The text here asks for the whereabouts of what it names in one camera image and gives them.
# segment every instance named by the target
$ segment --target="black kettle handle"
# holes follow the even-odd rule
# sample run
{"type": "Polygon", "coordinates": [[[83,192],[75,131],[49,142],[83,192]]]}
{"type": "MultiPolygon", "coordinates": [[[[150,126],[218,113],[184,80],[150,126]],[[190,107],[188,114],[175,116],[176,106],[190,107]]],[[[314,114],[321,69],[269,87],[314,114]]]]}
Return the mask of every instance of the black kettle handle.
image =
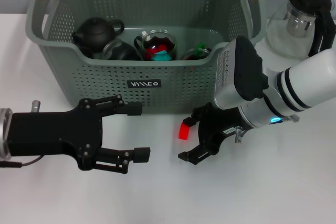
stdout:
{"type": "Polygon", "coordinates": [[[118,36],[118,35],[120,35],[123,31],[124,31],[124,29],[125,29],[125,24],[124,24],[124,22],[123,21],[121,21],[121,20],[119,20],[119,19],[114,19],[114,20],[111,20],[110,22],[109,22],[109,25],[110,26],[113,26],[113,25],[120,25],[120,29],[119,30],[117,30],[117,31],[114,31],[114,35],[116,35],[116,36],[118,36]]]}
{"type": "Polygon", "coordinates": [[[320,52],[332,47],[336,35],[336,25],[328,10],[319,11],[315,19],[314,39],[308,56],[312,57],[320,52]]]}
{"type": "Polygon", "coordinates": [[[142,42],[143,38],[140,36],[137,36],[137,38],[134,39],[134,46],[137,50],[141,51],[141,46],[139,45],[138,41],[142,42]]]}

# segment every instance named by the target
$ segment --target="glass cup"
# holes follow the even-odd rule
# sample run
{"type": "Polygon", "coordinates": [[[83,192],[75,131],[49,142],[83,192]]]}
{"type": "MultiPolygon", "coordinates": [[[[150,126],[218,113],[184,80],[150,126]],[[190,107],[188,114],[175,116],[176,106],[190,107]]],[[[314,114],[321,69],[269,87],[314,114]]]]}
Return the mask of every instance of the glass cup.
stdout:
{"type": "Polygon", "coordinates": [[[115,39],[110,41],[102,52],[101,60],[142,60],[138,51],[130,44],[115,39]]]}
{"type": "Polygon", "coordinates": [[[166,30],[153,30],[143,37],[137,36],[134,45],[144,60],[167,61],[176,58],[176,38],[166,30]]]}
{"type": "Polygon", "coordinates": [[[202,60],[208,57],[210,51],[203,48],[191,49],[182,56],[182,60],[202,60]]]}

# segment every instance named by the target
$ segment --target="teapot lid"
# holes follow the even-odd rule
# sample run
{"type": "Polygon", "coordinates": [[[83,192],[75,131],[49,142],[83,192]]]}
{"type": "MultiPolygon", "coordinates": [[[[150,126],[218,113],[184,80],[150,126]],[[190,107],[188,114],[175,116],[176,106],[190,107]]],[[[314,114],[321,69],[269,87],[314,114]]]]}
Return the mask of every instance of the teapot lid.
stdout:
{"type": "Polygon", "coordinates": [[[290,3],[299,11],[316,16],[318,10],[325,8],[331,11],[332,0],[289,0],[290,3]]]}
{"type": "Polygon", "coordinates": [[[109,23],[102,18],[90,18],[85,21],[80,30],[86,34],[101,34],[109,27],[109,23]]]}

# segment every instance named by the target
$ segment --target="glass kettle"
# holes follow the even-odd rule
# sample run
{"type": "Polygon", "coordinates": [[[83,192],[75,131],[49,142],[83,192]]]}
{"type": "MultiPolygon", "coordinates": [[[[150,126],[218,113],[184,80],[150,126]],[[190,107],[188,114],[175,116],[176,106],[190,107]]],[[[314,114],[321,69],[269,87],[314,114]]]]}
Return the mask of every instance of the glass kettle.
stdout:
{"type": "Polygon", "coordinates": [[[278,54],[306,59],[331,48],[336,25],[333,0],[287,0],[268,23],[266,41],[278,54]]]}

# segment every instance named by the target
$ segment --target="cable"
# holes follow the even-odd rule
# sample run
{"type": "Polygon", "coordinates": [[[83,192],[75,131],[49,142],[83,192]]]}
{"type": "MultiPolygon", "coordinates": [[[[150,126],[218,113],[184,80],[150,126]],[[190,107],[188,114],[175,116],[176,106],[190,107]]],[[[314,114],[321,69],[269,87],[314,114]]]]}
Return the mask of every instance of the cable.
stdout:
{"type": "Polygon", "coordinates": [[[30,161],[28,163],[20,163],[20,162],[9,162],[9,161],[0,161],[0,168],[21,168],[23,166],[28,166],[36,163],[41,160],[44,156],[39,156],[38,158],[30,161]]]}
{"type": "Polygon", "coordinates": [[[41,160],[44,156],[39,156],[37,159],[34,159],[33,161],[30,161],[28,163],[22,164],[22,166],[28,166],[36,163],[37,161],[41,160]]]}

